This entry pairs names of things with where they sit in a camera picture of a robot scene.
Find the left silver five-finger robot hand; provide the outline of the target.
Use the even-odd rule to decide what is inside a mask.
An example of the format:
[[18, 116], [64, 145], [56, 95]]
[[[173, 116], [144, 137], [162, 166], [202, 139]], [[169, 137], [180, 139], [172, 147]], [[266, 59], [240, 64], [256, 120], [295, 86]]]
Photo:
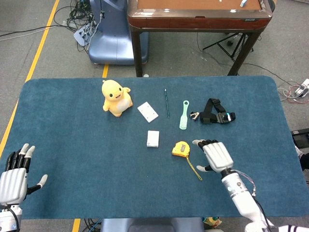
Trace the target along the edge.
[[5, 163], [0, 176], [0, 204], [2, 206], [21, 204], [27, 195], [43, 188], [48, 175], [44, 174], [34, 186], [28, 186], [28, 174], [31, 159], [36, 146], [24, 144], [18, 151], [12, 152]]

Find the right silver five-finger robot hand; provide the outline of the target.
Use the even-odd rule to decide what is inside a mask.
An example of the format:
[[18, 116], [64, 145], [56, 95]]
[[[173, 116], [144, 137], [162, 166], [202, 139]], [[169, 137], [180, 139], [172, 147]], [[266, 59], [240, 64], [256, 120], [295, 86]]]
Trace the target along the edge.
[[225, 169], [233, 167], [234, 162], [222, 142], [217, 140], [193, 140], [192, 144], [197, 145], [205, 154], [208, 166], [197, 165], [196, 168], [201, 172], [214, 171], [220, 173]]

